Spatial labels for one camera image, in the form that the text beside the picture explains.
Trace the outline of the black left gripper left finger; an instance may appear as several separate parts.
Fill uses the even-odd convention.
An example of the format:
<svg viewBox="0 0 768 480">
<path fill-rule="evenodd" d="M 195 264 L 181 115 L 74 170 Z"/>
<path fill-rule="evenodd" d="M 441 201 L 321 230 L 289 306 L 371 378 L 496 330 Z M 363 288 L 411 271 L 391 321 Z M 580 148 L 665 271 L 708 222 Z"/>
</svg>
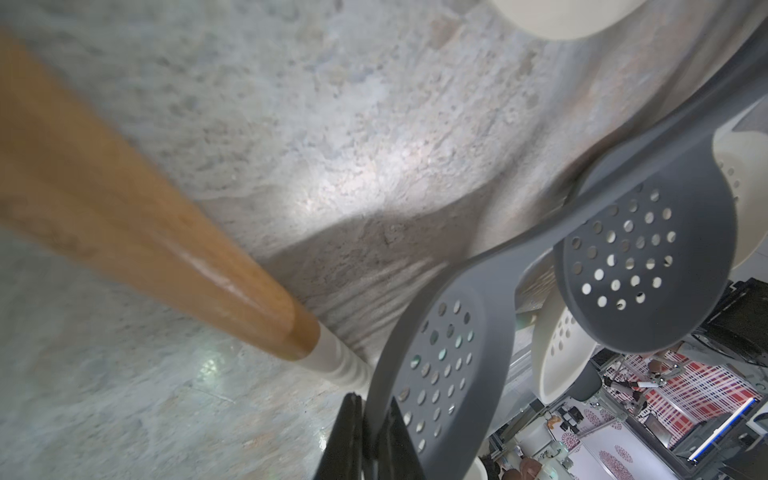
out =
<svg viewBox="0 0 768 480">
<path fill-rule="evenodd" d="M 362 477 L 363 399 L 348 393 L 342 401 L 314 480 Z"/>
</svg>

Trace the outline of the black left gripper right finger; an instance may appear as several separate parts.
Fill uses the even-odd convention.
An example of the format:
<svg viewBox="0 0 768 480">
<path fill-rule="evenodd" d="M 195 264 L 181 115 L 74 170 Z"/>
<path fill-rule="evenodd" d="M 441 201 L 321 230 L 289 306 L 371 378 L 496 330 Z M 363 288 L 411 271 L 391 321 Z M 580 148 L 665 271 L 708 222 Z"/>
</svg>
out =
<svg viewBox="0 0 768 480">
<path fill-rule="evenodd" d="M 417 452 L 395 397 L 390 399 L 376 442 L 376 478 L 424 480 Z"/>
</svg>

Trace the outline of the cream utensil rack stand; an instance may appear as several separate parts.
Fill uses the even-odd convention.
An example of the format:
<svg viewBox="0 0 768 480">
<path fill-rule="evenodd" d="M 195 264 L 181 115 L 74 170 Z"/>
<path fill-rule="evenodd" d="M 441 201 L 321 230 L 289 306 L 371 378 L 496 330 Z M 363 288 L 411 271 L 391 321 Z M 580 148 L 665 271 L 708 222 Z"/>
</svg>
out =
<svg viewBox="0 0 768 480">
<path fill-rule="evenodd" d="M 537 38 L 577 40 L 617 24 L 644 0 L 492 0 L 511 24 Z"/>
</svg>

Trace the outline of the grey skimmer green handle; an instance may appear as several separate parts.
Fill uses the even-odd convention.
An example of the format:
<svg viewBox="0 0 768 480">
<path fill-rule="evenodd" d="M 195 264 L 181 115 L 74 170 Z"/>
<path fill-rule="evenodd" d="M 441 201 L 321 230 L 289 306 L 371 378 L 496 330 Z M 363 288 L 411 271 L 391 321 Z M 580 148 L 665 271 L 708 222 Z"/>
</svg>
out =
<svg viewBox="0 0 768 480">
<path fill-rule="evenodd" d="M 759 100 L 559 242 L 563 300 L 622 353 L 694 331 L 767 234 L 767 103 Z"/>
<path fill-rule="evenodd" d="M 371 381 L 365 477 L 377 479 L 377 437 L 395 397 L 425 479 L 462 478 L 492 429 L 513 353 L 515 291 L 529 267 L 766 93 L 767 28 L 760 25 L 685 103 L 602 156 L 560 209 L 424 287 L 394 327 Z"/>
</svg>

